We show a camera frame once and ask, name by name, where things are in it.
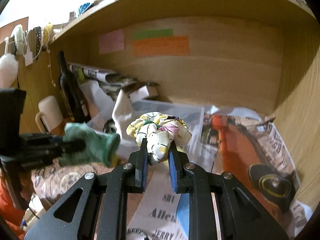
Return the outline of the white ceramic mug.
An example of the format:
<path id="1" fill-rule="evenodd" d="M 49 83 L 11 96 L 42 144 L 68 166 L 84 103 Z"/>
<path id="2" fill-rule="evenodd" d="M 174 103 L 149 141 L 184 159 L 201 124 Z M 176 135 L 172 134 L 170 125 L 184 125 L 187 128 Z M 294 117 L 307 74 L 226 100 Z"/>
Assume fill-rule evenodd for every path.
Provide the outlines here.
<path id="1" fill-rule="evenodd" d="M 59 104 L 53 95 L 42 99 L 38 107 L 39 112 L 35 116 L 35 121 L 42 133 L 51 132 L 63 121 Z"/>

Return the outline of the pink sticky note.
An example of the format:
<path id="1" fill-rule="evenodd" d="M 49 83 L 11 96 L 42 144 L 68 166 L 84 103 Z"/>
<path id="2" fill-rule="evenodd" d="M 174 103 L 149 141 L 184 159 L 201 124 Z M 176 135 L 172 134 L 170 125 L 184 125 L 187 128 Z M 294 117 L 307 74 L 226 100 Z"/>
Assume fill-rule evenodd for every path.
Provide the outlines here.
<path id="1" fill-rule="evenodd" d="M 110 54 L 121 50 L 125 50 L 123 29 L 99 36 L 99 54 Z"/>

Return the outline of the green knitted sock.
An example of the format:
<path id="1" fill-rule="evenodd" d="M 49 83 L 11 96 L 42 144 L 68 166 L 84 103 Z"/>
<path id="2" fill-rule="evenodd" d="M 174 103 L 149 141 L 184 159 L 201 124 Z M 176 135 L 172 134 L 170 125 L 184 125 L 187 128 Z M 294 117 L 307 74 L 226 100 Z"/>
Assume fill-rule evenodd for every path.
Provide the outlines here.
<path id="1" fill-rule="evenodd" d="M 117 133 L 96 133 L 86 123 L 69 122 L 65 125 L 64 142 L 82 140 L 85 143 L 83 150 L 62 154 L 59 165 L 75 166 L 90 163 L 101 163 L 106 167 L 113 167 L 116 162 L 116 150 L 120 145 L 120 135 Z"/>

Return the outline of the orange sticky note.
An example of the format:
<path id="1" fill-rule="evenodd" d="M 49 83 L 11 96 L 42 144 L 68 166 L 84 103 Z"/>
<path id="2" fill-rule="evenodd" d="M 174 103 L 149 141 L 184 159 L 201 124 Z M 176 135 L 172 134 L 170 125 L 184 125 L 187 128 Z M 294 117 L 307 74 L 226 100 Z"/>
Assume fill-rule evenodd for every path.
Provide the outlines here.
<path id="1" fill-rule="evenodd" d="M 189 56 L 188 36 L 147 38 L 131 43 L 134 57 Z"/>

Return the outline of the small white cardboard box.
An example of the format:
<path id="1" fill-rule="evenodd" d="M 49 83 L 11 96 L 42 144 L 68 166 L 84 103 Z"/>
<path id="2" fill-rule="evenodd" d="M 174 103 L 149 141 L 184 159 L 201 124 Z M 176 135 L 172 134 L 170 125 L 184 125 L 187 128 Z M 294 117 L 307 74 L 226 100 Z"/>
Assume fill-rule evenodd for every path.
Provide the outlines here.
<path id="1" fill-rule="evenodd" d="M 157 96 L 158 92 L 156 87 L 143 86 L 130 94 L 130 100 L 132 103 L 135 103 L 144 99 L 154 99 Z"/>

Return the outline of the green sticky note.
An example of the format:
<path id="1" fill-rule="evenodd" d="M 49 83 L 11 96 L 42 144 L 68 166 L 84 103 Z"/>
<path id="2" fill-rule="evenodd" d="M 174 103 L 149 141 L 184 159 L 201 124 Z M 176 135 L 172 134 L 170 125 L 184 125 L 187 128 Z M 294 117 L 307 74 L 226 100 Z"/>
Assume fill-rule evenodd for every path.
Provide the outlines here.
<path id="1" fill-rule="evenodd" d="M 148 38 L 158 38 L 158 37 L 167 37 L 173 36 L 174 31 L 172 28 L 170 29 L 150 29 L 144 31 L 135 32 L 133 39 L 134 40 L 144 40 Z"/>

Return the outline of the dark wine bottle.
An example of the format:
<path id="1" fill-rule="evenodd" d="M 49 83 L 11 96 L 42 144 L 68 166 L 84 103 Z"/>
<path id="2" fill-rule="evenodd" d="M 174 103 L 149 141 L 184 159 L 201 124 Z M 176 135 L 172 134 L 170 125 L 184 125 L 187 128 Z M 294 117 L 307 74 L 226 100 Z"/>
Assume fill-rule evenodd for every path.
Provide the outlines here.
<path id="1" fill-rule="evenodd" d="M 77 123 L 87 123 L 91 119 L 91 116 L 76 77 L 68 68 L 64 52 L 59 51 L 56 57 L 60 68 L 60 89 L 68 114 Z"/>

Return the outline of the stack of magazines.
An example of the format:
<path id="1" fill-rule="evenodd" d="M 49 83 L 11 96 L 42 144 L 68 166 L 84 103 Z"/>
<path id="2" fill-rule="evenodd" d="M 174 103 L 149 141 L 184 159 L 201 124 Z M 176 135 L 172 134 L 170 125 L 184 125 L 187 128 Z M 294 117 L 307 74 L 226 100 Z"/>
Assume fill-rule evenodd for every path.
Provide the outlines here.
<path id="1" fill-rule="evenodd" d="M 98 85 L 108 92 L 131 89 L 138 83 L 136 77 L 125 76 L 110 69 L 96 68 L 77 63 L 69 63 L 68 68 L 75 75 L 79 83 L 84 83 L 87 80 L 97 81 Z"/>

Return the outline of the newspaper print cloth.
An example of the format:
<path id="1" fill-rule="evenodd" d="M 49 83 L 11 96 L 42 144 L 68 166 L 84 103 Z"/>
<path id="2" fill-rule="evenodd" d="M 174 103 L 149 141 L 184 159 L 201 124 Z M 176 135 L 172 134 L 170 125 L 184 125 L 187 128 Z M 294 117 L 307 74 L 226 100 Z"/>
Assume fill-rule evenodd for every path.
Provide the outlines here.
<path id="1" fill-rule="evenodd" d="M 169 171 L 156 171 L 151 177 L 128 229 L 141 230 L 151 239 L 186 239 L 176 218 L 180 195 L 172 187 Z"/>

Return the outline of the white fluffy pompom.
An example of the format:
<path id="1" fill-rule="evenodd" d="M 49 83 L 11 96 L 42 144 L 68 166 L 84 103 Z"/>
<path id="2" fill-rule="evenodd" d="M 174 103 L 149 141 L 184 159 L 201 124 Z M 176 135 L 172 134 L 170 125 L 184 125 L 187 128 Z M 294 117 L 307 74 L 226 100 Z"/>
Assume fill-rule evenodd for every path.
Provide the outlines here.
<path id="1" fill-rule="evenodd" d="M 4 54 L 0 63 L 0 87 L 9 88 L 18 75 L 18 61 L 11 53 Z"/>

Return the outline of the beige cloth dust bag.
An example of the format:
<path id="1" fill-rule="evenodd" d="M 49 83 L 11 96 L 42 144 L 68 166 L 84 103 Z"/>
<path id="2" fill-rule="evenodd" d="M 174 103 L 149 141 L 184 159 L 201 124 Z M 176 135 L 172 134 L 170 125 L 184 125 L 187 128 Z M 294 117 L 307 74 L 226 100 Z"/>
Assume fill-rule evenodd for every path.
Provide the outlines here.
<path id="1" fill-rule="evenodd" d="M 135 116 L 133 115 L 131 101 L 122 89 L 117 96 L 112 112 L 112 119 L 114 121 L 116 132 L 120 135 L 121 139 L 131 140 L 131 137 L 126 133 L 126 129 L 129 124 L 135 120 Z"/>

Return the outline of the floral patterned fabric scrunchie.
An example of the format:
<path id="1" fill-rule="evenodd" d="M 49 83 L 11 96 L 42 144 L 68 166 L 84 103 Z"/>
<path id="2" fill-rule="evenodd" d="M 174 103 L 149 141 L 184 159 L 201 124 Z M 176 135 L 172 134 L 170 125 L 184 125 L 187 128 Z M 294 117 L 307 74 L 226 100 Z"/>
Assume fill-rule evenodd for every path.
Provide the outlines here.
<path id="1" fill-rule="evenodd" d="M 168 159 L 172 142 L 175 142 L 177 146 L 183 146 L 192 137 L 188 126 L 181 118 L 159 112 L 149 112 L 141 115 L 129 124 L 126 133 L 135 138 L 138 146 L 141 146 L 143 139 L 146 139 L 150 165 Z"/>

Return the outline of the white envelope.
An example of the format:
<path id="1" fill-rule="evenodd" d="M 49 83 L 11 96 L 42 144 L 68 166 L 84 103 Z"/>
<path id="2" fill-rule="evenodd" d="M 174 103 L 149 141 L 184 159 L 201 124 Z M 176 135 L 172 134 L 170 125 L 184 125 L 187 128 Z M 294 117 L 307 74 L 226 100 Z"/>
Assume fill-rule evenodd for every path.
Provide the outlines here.
<path id="1" fill-rule="evenodd" d="M 94 80 L 87 80 L 80 85 L 80 89 L 85 96 L 87 107 L 91 117 L 95 117 L 99 113 L 105 113 L 111 116 L 114 108 L 114 101 Z"/>

